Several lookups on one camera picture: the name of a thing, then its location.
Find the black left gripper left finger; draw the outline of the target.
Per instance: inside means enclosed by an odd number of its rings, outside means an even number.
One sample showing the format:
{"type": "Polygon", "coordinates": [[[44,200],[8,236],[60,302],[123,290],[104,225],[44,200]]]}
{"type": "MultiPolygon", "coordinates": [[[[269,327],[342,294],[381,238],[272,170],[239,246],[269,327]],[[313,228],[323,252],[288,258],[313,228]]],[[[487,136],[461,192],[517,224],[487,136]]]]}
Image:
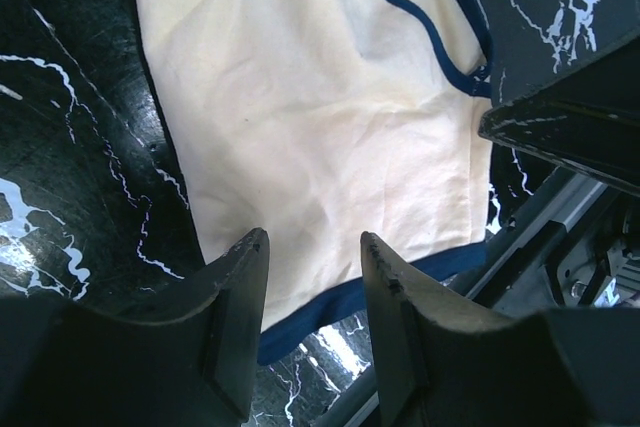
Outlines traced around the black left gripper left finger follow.
{"type": "Polygon", "coordinates": [[[59,297],[1,301],[5,426],[239,426],[250,415],[269,271],[248,232],[119,315],[59,297]]]}

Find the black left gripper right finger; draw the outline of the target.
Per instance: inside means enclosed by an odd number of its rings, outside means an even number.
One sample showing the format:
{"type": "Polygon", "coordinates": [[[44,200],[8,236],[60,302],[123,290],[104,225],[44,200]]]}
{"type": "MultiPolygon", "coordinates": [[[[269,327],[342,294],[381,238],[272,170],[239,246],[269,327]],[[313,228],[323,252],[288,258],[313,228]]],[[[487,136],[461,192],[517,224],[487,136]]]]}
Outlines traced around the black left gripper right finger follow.
{"type": "Polygon", "coordinates": [[[385,426],[635,426],[639,313],[557,308],[514,319],[361,237],[385,426]]]}

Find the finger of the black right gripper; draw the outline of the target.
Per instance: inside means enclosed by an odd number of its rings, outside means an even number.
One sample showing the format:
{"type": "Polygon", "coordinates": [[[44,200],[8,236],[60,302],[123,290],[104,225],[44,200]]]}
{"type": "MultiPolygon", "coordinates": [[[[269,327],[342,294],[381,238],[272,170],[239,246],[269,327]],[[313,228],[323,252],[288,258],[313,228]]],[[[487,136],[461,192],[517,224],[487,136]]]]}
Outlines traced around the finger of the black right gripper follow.
{"type": "Polygon", "coordinates": [[[479,134],[637,195],[639,39],[529,98],[490,110],[479,134]]]}

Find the beige underwear navy trim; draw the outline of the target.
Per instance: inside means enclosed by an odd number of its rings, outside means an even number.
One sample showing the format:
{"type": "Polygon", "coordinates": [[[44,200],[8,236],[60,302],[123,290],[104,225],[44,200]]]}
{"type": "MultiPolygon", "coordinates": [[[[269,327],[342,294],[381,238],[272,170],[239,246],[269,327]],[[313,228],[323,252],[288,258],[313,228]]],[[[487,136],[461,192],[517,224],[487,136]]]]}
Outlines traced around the beige underwear navy trim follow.
{"type": "Polygon", "coordinates": [[[264,229],[258,361],[365,306],[373,232],[445,280],[486,258],[476,0],[136,0],[202,256],[264,229]]]}

